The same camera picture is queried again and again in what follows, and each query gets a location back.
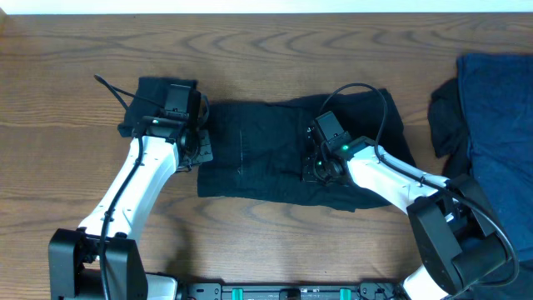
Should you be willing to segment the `black shorts with white trim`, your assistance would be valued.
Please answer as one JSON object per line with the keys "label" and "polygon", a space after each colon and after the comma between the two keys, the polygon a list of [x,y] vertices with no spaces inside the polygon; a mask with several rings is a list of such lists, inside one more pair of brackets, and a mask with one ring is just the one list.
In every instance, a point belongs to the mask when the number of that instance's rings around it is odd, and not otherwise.
{"label": "black shorts with white trim", "polygon": [[365,188],[302,181],[307,129],[320,110],[334,112],[354,138],[378,138],[391,155],[414,164],[401,116],[385,89],[274,103],[217,102],[211,105],[205,125],[213,159],[199,167],[198,196],[250,198],[348,212],[385,206],[385,199]]}

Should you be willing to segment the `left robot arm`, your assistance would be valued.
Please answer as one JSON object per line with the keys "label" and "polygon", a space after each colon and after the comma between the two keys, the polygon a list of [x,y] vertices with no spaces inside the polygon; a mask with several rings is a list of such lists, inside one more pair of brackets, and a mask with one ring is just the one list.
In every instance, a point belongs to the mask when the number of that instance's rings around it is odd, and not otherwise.
{"label": "left robot arm", "polygon": [[170,96],[132,130],[125,163],[77,229],[59,228],[48,244],[53,299],[185,299],[172,275],[146,272],[138,249],[143,228],[168,179],[212,160],[202,125],[209,102],[201,94]]}

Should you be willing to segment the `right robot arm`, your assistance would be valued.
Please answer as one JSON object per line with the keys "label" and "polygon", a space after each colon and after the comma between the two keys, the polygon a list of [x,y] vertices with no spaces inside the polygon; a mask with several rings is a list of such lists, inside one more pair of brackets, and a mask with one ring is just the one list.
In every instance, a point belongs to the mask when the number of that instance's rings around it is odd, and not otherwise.
{"label": "right robot arm", "polygon": [[397,287],[376,287],[377,299],[453,299],[476,285],[500,287],[486,276],[517,263],[510,238],[471,177],[432,175],[393,157],[368,137],[353,138],[337,122],[306,132],[304,172],[319,183],[365,188],[409,218],[422,265]]}

